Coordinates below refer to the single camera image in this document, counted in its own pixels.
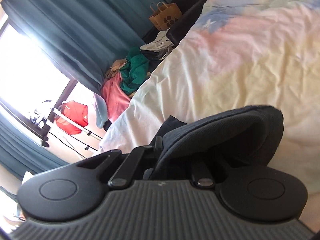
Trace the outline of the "black pants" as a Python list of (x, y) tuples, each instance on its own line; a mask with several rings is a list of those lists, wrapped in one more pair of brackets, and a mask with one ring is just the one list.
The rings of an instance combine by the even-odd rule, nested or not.
[(185, 180), (194, 166), (221, 174), (228, 167), (266, 166), (283, 136), (280, 110), (268, 105), (233, 109), (185, 123), (169, 116), (156, 132), (163, 149), (149, 180)]

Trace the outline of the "light blue clothing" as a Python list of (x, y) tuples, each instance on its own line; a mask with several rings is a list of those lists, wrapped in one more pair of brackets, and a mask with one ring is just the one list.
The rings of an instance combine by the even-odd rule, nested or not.
[(99, 96), (98, 94), (93, 94), (94, 98), (94, 108), (96, 111), (96, 125), (99, 129), (102, 129), (105, 122), (107, 122), (108, 117), (107, 117), (107, 105), (105, 100)]

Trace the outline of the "pink clothing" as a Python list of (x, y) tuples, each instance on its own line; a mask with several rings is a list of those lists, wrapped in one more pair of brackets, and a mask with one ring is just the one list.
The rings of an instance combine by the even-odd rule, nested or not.
[(120, 82), (121, 75), (117, 73), (106, 80), (101, 88), (101, 96), (107, 105), (107, 117), (112, 123), (127, 109), (131, 100), (120, 88)]

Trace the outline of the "red garment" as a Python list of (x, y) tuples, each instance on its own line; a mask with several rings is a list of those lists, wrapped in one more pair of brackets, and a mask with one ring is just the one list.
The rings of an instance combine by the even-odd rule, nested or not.
[(54, 109), (54, 113), (57, 127), (68, 135), (80, 134), (82, 129), (74, 126), (64, 116), (78, 126), (86, 127), (88, 125), (88, 106), (76, 101), (64, 102), (58, 109)]

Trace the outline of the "white garment steamer stand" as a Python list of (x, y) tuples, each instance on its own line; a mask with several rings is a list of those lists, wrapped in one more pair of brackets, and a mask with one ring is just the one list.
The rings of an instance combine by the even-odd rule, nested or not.
[(40, 128), (44, 128), (45, 125), (56, 126), (72, 138), (83, 133), (98, 141), (102, 139), (87, 128), (89, 125), (88, 106), (73, 100), (64, 101), (57, 107), (53, 105), (52, 100), (45, 100), (30, 114), (30, 121)]

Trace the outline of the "teal left curtain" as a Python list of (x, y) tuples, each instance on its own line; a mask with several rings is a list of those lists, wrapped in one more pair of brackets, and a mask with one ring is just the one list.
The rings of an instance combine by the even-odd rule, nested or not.
[(25, 172), (38, 174), (68, 163), (32, 141), (1, 115), (1, 165), (22, 180)]

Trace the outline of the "teal curtain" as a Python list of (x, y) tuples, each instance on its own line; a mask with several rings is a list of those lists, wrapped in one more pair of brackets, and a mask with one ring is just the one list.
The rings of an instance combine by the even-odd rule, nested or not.
[(150, 5), (170, 0), (3, 0), (9, 18), (95, 93), (114, 60), (141, 46)]
[(1, 165), (22, 180), (25, 172), (38, 174), (68, 163), (32, 141), (1, 115)]

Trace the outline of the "green clothing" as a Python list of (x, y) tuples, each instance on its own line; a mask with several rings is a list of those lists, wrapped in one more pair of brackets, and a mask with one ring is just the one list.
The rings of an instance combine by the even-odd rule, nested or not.
[(125, 66), (121, 67), (120, 88), (129, 96), (143, 84), (149, 69), (149, 60), (137, 47), (131, 48)]

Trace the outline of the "white cloth bag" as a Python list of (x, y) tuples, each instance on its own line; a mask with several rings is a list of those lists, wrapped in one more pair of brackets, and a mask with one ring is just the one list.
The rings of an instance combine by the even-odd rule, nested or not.
[(169, 47), (173, 47), (174, 44), (167, 37), (168, 31), (169, 29), (166, 31), (160, 31), (152, 42), (140, 46), (140, 50), (160, 52)]

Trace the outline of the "pastel bed sheet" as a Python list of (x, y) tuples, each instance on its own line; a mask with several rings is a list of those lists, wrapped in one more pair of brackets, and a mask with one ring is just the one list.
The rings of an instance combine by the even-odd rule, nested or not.
[(270, 165), (305, 184), (302, 221), (319, 230), (319, 0), (207, 0), (99, 150), (145, 145), (169, 116), (191, 123), (247, 105), (282, 111)]

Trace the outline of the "teal right curtain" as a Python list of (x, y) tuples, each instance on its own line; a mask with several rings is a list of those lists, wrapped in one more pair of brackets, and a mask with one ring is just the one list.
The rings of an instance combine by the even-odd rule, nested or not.
[(141, 46), (150, 5), (170, 0), (3, 0), (9, 18), (95, 93), (114, 60)]

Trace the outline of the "brown paper bag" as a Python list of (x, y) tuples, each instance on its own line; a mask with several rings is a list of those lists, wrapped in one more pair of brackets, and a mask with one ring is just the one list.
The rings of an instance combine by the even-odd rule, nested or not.
[(169, 29), (182, 17), (182, 12), (176, 3), (151, 3), (150, 9), (152, 10), (152, 15), (149, 20), (159, 31)]

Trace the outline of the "black bed frame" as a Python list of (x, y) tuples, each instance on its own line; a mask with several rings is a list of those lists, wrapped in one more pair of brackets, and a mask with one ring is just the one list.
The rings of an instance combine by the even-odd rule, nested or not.
[(171, 0), (180, 9), (182, 16), (167, 31), (167, 38), (176, 47), (185, 38), (190, 28), (199, 18), (206, 0)]

